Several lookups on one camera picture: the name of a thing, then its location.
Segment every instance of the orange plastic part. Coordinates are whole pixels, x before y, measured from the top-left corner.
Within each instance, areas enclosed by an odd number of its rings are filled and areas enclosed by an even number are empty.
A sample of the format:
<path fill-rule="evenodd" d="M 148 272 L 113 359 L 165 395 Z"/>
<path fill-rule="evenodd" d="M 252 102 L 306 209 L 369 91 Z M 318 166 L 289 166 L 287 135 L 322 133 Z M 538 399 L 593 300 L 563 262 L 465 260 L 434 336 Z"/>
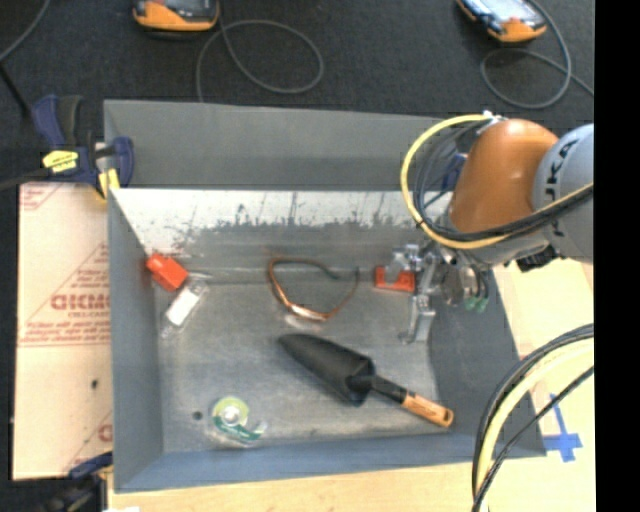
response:
<path fill-rule="evenodd" d="M 396 290 L 413 293 L 416 289 L 416 275 L 410 270 L 403 270 L 398 274 L 395 283 L 387 283 L 384 279 L 384 267 L 379 266 L 374 271 L 374 286 L 383 290 Z"/>
<path fill-rule="evenodd" d="M 161 254 L 152 254 L 147 259 L 147 268 L 153 278 L 167 291 L 176 291 L 189 275 L 173 258 L 165 258 Z"/>

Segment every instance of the black cable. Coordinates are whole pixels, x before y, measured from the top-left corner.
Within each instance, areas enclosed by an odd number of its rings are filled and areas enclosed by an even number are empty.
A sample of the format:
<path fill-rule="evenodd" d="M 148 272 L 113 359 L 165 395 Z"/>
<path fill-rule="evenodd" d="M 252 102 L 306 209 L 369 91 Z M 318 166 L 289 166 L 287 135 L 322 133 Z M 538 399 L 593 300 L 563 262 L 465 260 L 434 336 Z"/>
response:
<path fill-rule="evenodd" d="M 27 39 L 27 37 L 29 37 L 31 33 L 36 29 L 36 27 L 40 24 L 40 21 L 44 17 L 45 13 L 47 12 L 47 9 L 49 8 L 50 3 L 51 3 L 51 0 L 44 0 L 44 3 L 42 4 L 40 11 L 38 12 L 34 20 L 31 22 L 31 25 L 29 25 L 27 29 L 22 33 L 22 35 L 18 37 L 18 39 L 16 39 L 13 43 L 11 43 L 11 45 L 9 45 L 9 47 L 6 50 L 0 53 L 0 63 L 3 60 L 5 60 L 9 55 L 11 55 L 16 50 L 16 48 L 18 48 L 18 46 L 20 46 L 25 41 L 25 39 Z"/>
<path fill-rule="evenodd" d="M 562 52 L 562 56 L 564 58 L 565 61 L 565 67 L 563 68 L 560 64 L 554 62 L 553 60 L 549 59 L 548 57 L 545 57 L 544 55 L 541 55 L 539 53 L 536 52 L 532 52 L 530 50 L 523 50 L 521 48 L 500 48 L 498 50 L 494 50 L 491 53 L 489 53 L 488 55 L 485 56 L 485 58 L 482 60 L 482 62 L 480 63 L 480 72 L 482 74 L 482 78 L 485 82 L 485 84 L 487 85 L 487 87 L 491 90 L 491 92 L 493 92 L 493 94 L 495 94 L 496 96 L 498 96 L 498 98 L 500 98 L 501 100 L 514 105 L 516 107 L 520 107 L 520 108 L 526 108 L 526 109 L 543 109 L 546 107 L 549 107 L 551 105 L 553 105 L 554 103 L 556 103 L 558 100 L 560 100 L 560 98 L 562 98 L 562 96 L 564 96 L 564 94 L 566 93 L 567 89 L 569 88 L 569 84 L 571 83 L 571 80 L 574 80 L 578 85 L 580 85 L 585 91 L 587 91 L 591 96 L 594 96 L 594 91 L 593 89 L 591 89 L 585 82 L 583 82 L 582 80 L 580 80 L 579 78 L 573 76 L 573 64 L 571 63 L 571 55 L 569 54 L 569 49 L 567 48 L 566 43 L 564 42 L 564 38 L 562 37 L 562 34 L 560 33 L 560 30 L 558 30 L 558 27 L 556 26 L 555 22 L 553 21 L 553 19 L 551 18 L 551 16 L 549 16 L 549 14 L 539 5 L 537 4 L 534 0 L 528 0 L 536 9 L 538 9 L 538 11 L 540 11 L 540 14 L 545 18 L 545 20 L 547 21 L 547 23 L 549 24 L 549 26 L 551 27 L 551 30 L 553 31 L 554 35 L 556 36 L 556 39 L 558 40 L 558 44 L 560 45 L 560 51 Z M 491 83 L 489 76 L 487 74 L 487 62 L 495 57 L 496 55 L 500 55 L 500 54 L 505 54 L 505 53 L 521 53 L 524 54 L 526 56 L 529 57 L 533 57 L 536 58 L 542 62 L 545 62 L 546 64 L 549 64 L 550 66 L 556 68 L 559 71 L 564 71 L 565 73 L 565 78 L 564 81 L 562 83 L 562 85 L 560 86 L 560 89 L 558 90 L 558 92 L 556 94 L 554 94 L 550 99 L 540 102 L 540 103 L 522 103 L 519 101 L 516 101 L 510 97 L 508 97 L 507 95 L 501 93 L 500 91 L 498 91 L 498 89 Z"/>
<path fill-rule="evenodd" d="M 540 419 L 547 414 L 554 406 L 559 404 L 562 400 L 564 400 L 569 393 L 574 391 L 580 384 L 582 384 L 585 380 L 591 377 L 595 372 L 593 366 L 588 368 L 582 374 L 580 374 L 576 379 L 571 381 L 571 383 L 565 387 L 558 395 L 556 395 L 553 399 L 551 399 L 547 405 L 545 405 L 538 414 L 531 420 L 529 420 L 526 425 L 524 425 L 505 445 L 505 447 L 500 451 L 500 453 L 496 456 L 491 469 L 487 472 L 484 480 L 482 481 L 482 485 L 478 489 L 478 492 L 474 496 L 473 500 L 473 508 L 471 512 L 478 512 L 480 510 L 480 506 L 482 505 L 482 501 L 484 500 L 491 484 L 493 483 L 496 475 L 498 474 L 498 470 L 502 466 L 503 462 L 506 460 L 507 456 L 511 449 L 516 445 L 516 443 L 520 440 L 520 438 L 524 435 L 525 431 L 531 427 L 531 425 L 540 421 Z"/>
<path fill-rule="evenodd" d="M 473 492 L 475 493 L 475 489 L 477 487 L 477 468 L 478 468 L 478 459 L 480 457 L 480 452 L 482 451 L 482 446 L 484 445 L 484 437 L 486 434 L 486 430 L 491 423 L 496 411 L 498 410 L 500 404 L 504 401 L 513 387 L 520 381 L 525 374 L 535 366 L 540 360 L 546 357 L 551 352 L 558 350 L 562 347 L 566 347 L 572 343 L 576 343 L 578 341 L 582 341 L 587 338 L 592 338 L 594 336 L 594 325 L 587 324 L 582 327 L 578 327 L 577 329 L 573 329 L 565 334 L 558 336 L 557 338 L 551 340 L 547 344 L 542 347 L 534 350 L 530 354 L 528 354 L 524 359 L 516 363 L 511 371 L 507 373 L 507 375 L 502 379 L 502 381 L 498 384 L 493 394 L 489 398 L 487 402 L 487 407 L 483 413 L 482 418 L 480 419 L 478 425 L 478 431 L 476 433 L 476 444 L 475 450 L 473 454 L 473 462 L 471 469 L 471 485 Z"/>
<path fill-rule="evenodd" d="M 300 94 L 303 92 L 306 92 L 310 89 L 312 89 L 313 87 L 315 87 L 318 82 L 320 82 L 320 80 L 322 80 L 322 77 L 324 76 L 324 60 L 322 58 L 322 55 L 320 54 L 320 51 L 318 50 L 318 48 L 316 47 L 316 45 L 313 43 L 313 41 L 311 41 L 311 39 L 309 39 L 307 36 L 305 36 L 302 32 L 299 32 L 287 25 L 283 25 L 282 23 L 278 23 L 275 21 L 269 21 L 269 20 L 241 20 L 241 21 L 236 21 L 233 23 L 230 23 L 229 25 L 225 25 L 225 23 L 222 20 L 222 13 L 220 14 L 219 18 L 218 18 L 218 25 L 220 27 L 220 30 L 218 32 L 215 32 L 208 40 L 207 42 L 204 44 L 204 46 L 202 47 L 202 49 L 200 50 L 199 54 L 198 54 L 198 60 L 197 60 L 197 64 L 196 64 L 196 89 L 197 89 L 197 94 L 198 94 L 198 100 L 200 102 L 204 102 L 204 97 L 202 94 L 202 86 L 201 86 L 201 75 L 202 75 L 202 60 L 204 58 L 205 53 L 207 52 L 209 46 L 211 46 L 211 44 L 218 39 L 218 37 L 222 36 L 223 41 L 225 43 L 225 46 L 227 48 L 227 51 L 229 52 L 229 55 L 231 56 L 231 59 L 233 60 L 234 64 L 238 67 L 238 69 L 249 79 L 251 80 L 254 84 L 258 85 L 259 87 L 262 87 L 263 89 L 266 89 L 267 91 L 273 92 L 273 93 L 277 93 L 277 94 Z M 316 56 L 316 60 L 318 61 L 318 73 L 315 76 L 315 78 L 313 80 L 311 80 L 311 82 L 307 83 L 306 85 L 300 86 L 300 87 L 290 87 L 290 88 L 284 88 L 284 87 L 276 87 L 273 85 L 270 85 L 262 80 L 260 80 L 259 78 L 257 78 L 255 75 L 253 75 L 240 61 L 240 59 L 237 57 L 235 51 L 233 50 L 233 45 L 231 44 L 231 41 L 229 40 L 229 36 L 228 36 L 228 31 L 229 30 L 233 30 L 239 27 L 247 27 L 247 26 L 267 26 L 267 27 L 274 27 L 277 28 L 279 30 L 283 30 L 285 32 L 289 32 L 290 34 L 293 34 L 294 36 L 298 37 L 299 39 L 301 39 L 309 48 L 311 48 L 311 51 L 315 54 Z"/>

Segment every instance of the blue tape mark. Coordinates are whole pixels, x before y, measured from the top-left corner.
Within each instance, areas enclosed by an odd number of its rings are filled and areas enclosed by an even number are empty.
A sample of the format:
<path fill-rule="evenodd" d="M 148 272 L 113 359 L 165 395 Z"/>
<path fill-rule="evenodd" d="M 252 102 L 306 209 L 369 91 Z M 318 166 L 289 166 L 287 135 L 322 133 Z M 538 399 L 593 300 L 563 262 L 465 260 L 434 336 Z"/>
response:
<path fill-rule="evenodd" d="M 555 395 L 553 393 L 550 396 L 551 400 L 555 398 Z M 555 412 L 556 420 L 558 421 L 558 425 L 560 426 L 560 434 L 542 436 L 544 446 L 547 451 L 558 450 L 560 452 L 560 456 L 562 457 L 562 462 L 573 462 L 574 460 L 576 460 L 576 457 L 573 454 L 573 450 L 575 450 L 576 448 L 582 448 L 580 436 L 578 436 L 578 434 L 569 434 L 567 432 L 567 427 L 564 424 L 562 412 L 560 411 L 560 405 L 554 405 L 553 412 Z"/>

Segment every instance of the clamp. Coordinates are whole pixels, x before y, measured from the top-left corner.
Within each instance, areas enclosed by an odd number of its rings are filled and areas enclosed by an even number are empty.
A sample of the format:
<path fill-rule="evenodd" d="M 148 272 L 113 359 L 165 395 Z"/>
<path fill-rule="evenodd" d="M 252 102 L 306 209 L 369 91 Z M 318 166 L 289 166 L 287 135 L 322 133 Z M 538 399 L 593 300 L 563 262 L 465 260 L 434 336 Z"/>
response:
<path fill-rule="evenodd" d="M 49 144 L 43 158 L 44 176 L 50 181 L 80 182 L 94 187 L 102 197 L 108 189 L 125 187 L 133 176 L 133 143 L 129 137 L 116 137 L 106 147 L 96 150 L 92 144 L 79 145 L 75 126 L 80 96 L 45 96 L 31 108 L 36 131 Z M 97 160 L 109 159 L 107 169 Z"/>

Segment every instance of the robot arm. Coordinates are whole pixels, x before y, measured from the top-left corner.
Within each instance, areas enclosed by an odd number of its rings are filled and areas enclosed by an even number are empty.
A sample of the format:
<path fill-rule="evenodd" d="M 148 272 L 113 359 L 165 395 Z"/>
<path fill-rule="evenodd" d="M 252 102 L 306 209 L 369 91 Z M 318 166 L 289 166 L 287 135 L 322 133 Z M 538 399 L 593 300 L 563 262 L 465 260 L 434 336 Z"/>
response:
<path fill-rule="evenodd" d="M 433 137 L 452 127 L 468 135 L 457 126 L 465 123 L 476 130 L 467 148 L 459 147 L 462 137 L 455 131 Z M 558 139 L 530 121 L 472 115 L 444 121 L 414 143 L 401 184 L 409 211 L 427 237 L 420 249 L 394 249 L 393 262 L 385 267 L 387 283 L 401 270 L 417 277 L 409 328 L 401 336 L 405 342 L 428 334 L 434 295 L 482 311 L 487 275 L 497 265 L 516 261 L 526 271 L 557 257 L 593 262 L 593 137 L 593 124 Z M 409 164 L 427 142 L 423 161 L 416 161 L 411 194 Z M 457 179 L 450 179 L 452 169 Z M 450 189 L 426 186 L 436 182 Z M 429 212 L 433 201 L 425 199 L 434 193 L 450 196 L 436 213 Z"/>

